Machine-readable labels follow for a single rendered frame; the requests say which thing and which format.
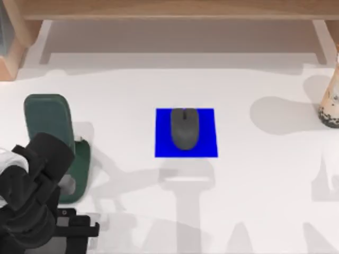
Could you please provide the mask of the wooden desk shelf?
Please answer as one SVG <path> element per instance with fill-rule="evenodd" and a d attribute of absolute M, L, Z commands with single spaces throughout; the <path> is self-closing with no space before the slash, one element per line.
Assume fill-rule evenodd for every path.
<path fill-rule="evenodd" d="M 0 53 L 0 81 L 17 75 L 25 50 L 44 20 L 221 18 L 323 20 L 339 62 L 339 0 L 0 0 L 0 19 L 9 18 L 14 41 Z"/>

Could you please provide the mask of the bubble tea cup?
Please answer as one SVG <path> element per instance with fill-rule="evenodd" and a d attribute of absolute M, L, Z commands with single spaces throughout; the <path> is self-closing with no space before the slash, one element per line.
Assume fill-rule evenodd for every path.
<path fill-rule="evenodd" d="M 333 76 L 318 108 L 318 118 L 325 126 L 339 129 L 339 47 Z"/>

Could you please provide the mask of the dark green stapler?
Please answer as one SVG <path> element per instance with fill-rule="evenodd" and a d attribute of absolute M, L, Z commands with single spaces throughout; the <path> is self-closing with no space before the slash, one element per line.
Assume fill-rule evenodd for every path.
<path fill-rule="evenodd" d="M 24 100 L 24 115 L 29 138 L 43 132 L 68 145 L 75 158 L 60 182 L 61 204 L 78 202 L 84 195 L 90 174 L 91 147 L 74 135 L 67 100 L 60 94 L 31 94 Z"/>

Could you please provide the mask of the blue mouse mat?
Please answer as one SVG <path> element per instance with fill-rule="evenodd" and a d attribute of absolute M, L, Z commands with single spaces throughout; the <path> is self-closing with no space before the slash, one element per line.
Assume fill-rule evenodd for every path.
<path fill-rule="evenodd" d="M 180 150 L 171 137 L 171 108 L 157 108 L 155 114 L 156 158 L 217 158 L 218 142 L 213 108 L 198 108 L 199 139 L 191 150 Z"/>

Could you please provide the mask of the dark grey computer mouse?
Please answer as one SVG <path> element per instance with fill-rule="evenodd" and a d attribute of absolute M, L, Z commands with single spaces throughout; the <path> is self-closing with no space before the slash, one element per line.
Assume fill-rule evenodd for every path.
<path fill-rule="evenodd" d="M 183 151 L 192 150 L 199 141 L 199 113 L 195 108 L 174 108 L 170 114 L 171 138 Z"/>

